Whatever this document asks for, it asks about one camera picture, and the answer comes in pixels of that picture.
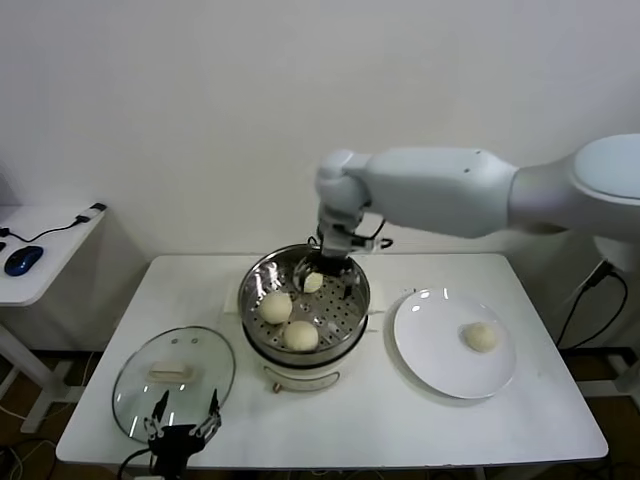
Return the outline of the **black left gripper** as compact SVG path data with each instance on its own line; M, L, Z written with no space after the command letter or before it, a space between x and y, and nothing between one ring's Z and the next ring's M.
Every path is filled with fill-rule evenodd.
M205 448L202 436L215 436L222 425L218 390L212 394L206 419L190 432L194 425L173 425L161 427L166 410L169 391L166 390L155 404L151 416L145 417L143 426L147 434L148 447L155 457L151 467L153 475L184 475L191 456Z

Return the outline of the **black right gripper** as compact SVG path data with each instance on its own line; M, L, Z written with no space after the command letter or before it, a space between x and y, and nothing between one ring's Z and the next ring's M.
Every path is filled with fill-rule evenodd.
M318 224L320 253L318 268L320 270L341 270L339 279L343 284L342 300L347 300L361 283L360 270L356 266L348 266L349 256L364 248L364 239L347 229L342 224L320 221ZM303 258L293 270L293 284L297 291L312 294L321 289L324 276L308 259Z

